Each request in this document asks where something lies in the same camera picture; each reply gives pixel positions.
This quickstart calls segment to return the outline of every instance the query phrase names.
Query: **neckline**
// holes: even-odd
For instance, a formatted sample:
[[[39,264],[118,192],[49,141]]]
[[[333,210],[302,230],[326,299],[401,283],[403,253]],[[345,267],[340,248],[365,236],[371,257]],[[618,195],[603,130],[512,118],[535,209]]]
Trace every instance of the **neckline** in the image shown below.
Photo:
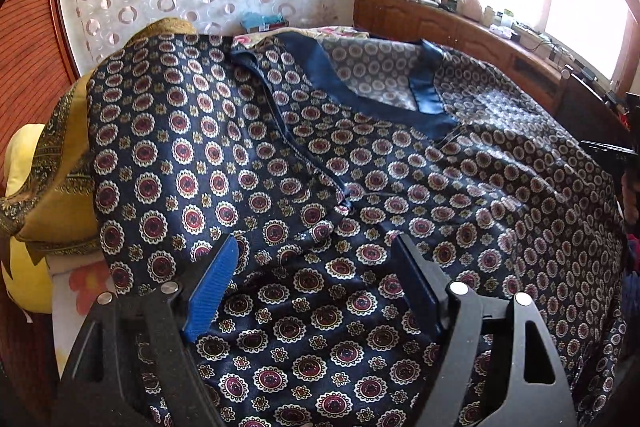
[[[323,90],[338,105],[375,120],[385,120],[414,127],[429,139],[437,142],[455,129],[458,122],[445,111],[434,84],[435,72],[442,66],[444,52],[422,40],[422,54],[409,74],[409,86],[418,105],[413,111],[389,105],[353,92],[338,77],[324,48],[313,38],[297,32],[283,32],[276,36],[305,72],[309,82]]]

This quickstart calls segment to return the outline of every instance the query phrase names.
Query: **bottle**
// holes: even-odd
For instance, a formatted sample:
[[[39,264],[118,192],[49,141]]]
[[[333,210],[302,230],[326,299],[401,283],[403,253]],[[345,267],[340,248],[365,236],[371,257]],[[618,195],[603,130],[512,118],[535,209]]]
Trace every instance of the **bottle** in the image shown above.
[[[507,28],[511,28],[513,24],[513,12],[510,10],[505,10],[502,14],[502,20],[500,21],[500,26],[506,26]]]
[[[469,19],[480,22],[480,19],[482,18],[482,6],[480,5],[480,0],[466,0],[463,15]]]
[[[456,13],[459,15],[465,14],[465,0],[458,0],[456,3]]]
[[[494,23],[495,19],[495,11],[490,6],[487,6],[484,9],[484,13],[482,14],[482,26],[486,26],[487,28]]]

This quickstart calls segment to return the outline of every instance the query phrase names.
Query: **white container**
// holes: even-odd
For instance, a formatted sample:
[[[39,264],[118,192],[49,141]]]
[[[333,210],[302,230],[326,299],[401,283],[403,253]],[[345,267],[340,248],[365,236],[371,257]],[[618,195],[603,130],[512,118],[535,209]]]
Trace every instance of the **white container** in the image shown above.
[[[486,26],[489,28],[494,23],[495,11],[490,6],[487,6],[484,9],[484,13],[482,14],[482,26]]]
[[[507,15],[506,13],[502,14],[502,20],[500,21],[500,26],[506,26],[507,28],[511,28],[511,25],[513,24],[514,19],[513,17],[511,17],[510,15]]]

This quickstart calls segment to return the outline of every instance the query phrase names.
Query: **hand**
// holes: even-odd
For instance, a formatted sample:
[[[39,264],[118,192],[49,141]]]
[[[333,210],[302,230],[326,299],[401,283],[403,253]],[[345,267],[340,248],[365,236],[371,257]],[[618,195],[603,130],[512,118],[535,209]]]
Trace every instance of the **hand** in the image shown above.
[[[638,192],[640,192],[640,180],[638,176],[631,171],[626,170],[622,174],[622,206],[625,221],[630,225],[638,222]]]

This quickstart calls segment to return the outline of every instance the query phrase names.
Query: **metal screw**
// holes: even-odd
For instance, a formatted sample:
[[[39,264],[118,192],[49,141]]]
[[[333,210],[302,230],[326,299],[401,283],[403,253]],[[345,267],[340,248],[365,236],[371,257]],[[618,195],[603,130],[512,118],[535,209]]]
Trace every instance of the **metal screw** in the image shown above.
[[[533,299],[528,293],[518,292],[516,293],[516,302],[520,306],[529,306],[533,302]]]
[[[160,291],[166,295],[176,293],[178,291],[178,283],[174,281],[166,282],[160,286]]]
[[[105,304],[109,304],[111,301],[113,301],[113,294],[111,292],[102,292],[100,295],[98,295],[97,301],[98,304],[101,304],[102,306],[104,306]]]
[[[449,288],[451,288],[451,291],[456,295],[466,295],[466,293],[469,291],[469,286],[460,281],[453,281],[449,285]]]

